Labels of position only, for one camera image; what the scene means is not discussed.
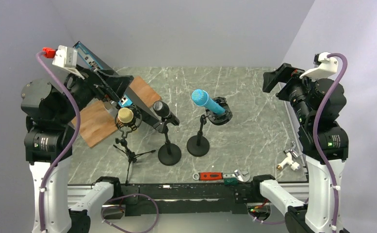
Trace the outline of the gold microphone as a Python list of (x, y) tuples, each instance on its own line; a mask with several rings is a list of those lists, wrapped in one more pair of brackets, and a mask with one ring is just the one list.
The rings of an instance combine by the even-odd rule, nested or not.
[(121, 123), (130, 123), (134, 119), (134, 113), (130, 108), (121, 108), (117, 112), (117, 119)]

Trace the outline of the black microphone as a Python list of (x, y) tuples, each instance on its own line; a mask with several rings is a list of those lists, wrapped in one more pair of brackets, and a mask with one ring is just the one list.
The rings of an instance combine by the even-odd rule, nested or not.
[(165, 102), (161, 100), (155, 101), (152, 108), (156, 115), (165, 120), (170, 120), (170, 123), (172, 123), (174, 126), (179, 126), (180, 120), (174, 113), (172, 113), (169, 106)]

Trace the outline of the blue microphone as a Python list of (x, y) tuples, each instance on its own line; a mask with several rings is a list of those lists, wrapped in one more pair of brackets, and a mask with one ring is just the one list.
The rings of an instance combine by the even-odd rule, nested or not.
[(204, 107), (218, 116), (225, 113), (225, 109), (211, 99), (209, 94), (202, 89), (194, 90), (191, 94), (191, 99), (196, 106)]

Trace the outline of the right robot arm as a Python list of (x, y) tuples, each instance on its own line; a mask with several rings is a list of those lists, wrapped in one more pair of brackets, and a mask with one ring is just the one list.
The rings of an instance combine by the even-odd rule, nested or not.
[(333, 80), (314, 80), (303, 73), (284, 63), (263, 74), (262, 90), (269, 93), (276, 84), (284, 84), (277, 98), (290, 103), (299, 122), (298, 139), (309, 175), (308, 203), (292, 196), (272, 175), (255, 176), (250, 196), (274, 204), (290, 233), (343, 233), (334, 194), (348, 158), (348, 135), (337, 123), (346, 105), (344, 88), (338, 84), (332, 89)]

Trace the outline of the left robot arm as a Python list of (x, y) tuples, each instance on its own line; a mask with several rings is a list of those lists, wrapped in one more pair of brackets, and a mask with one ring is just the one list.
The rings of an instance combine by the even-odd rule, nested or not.
[(26, 114), (25, 158), (29, 163), (35, 195), (35, 233), (86, 233), (104, 203), (115, 204), (123, 191), (120, 179), (98, 178), (78, 204), (68, 205), (68, 175), (72, 147), (80, 132), (81, 110), (93, 99), (114, 104), (133, 81), (107, 69), (77, 66), (64, 82), (53, 85), (36, 79), (21, 91)]

